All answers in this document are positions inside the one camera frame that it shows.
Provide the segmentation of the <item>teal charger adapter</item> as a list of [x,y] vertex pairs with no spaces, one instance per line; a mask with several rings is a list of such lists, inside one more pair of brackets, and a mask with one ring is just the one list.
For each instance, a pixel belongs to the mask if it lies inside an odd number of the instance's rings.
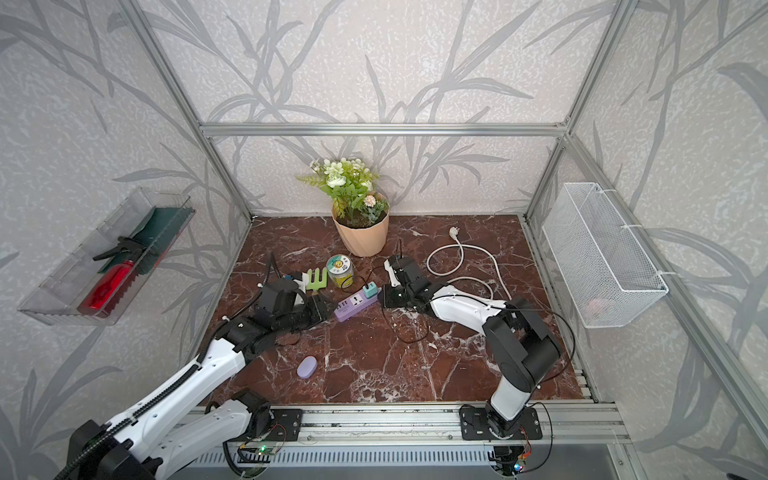
[[371,299],[378,295],[379,287],[375,282],[369,282],[362,288],[362,292],[366,299]]

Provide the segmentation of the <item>purple power strip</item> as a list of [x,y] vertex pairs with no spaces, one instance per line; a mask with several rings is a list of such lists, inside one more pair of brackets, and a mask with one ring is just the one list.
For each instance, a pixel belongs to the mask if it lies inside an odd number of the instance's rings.
[[339,302],[334,315],[338,322],[345,322],[374,305],[377,301],[378,295],[374,298],[366,299],[362,289],[360,289]]

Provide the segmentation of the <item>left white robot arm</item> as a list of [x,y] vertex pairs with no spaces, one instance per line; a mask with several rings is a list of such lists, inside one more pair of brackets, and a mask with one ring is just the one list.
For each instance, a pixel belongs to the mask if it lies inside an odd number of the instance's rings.
[[298,287],[264,290],[234,318],[224,318],[185,367],[151,394],[103,424],[75,430],[59,479],[166,479],[216,444],[268,436],[278,422],[271,404],[243,390],[202,417],[177,424],[225,380],[278,338],[330,319],[337,307]]

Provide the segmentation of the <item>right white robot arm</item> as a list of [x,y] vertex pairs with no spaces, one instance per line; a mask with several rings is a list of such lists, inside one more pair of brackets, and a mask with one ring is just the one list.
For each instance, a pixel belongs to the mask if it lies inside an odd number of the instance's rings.
[[407,308],[454,323],[485,337],[501,380],[486,403],[488,419],[500,431],[518,419],[534,391],[563,354],[556,335],[521,297],[483,299],[430,279],[417,263],[393,255],[384,261],[389,284],[379,294],[385,308]]

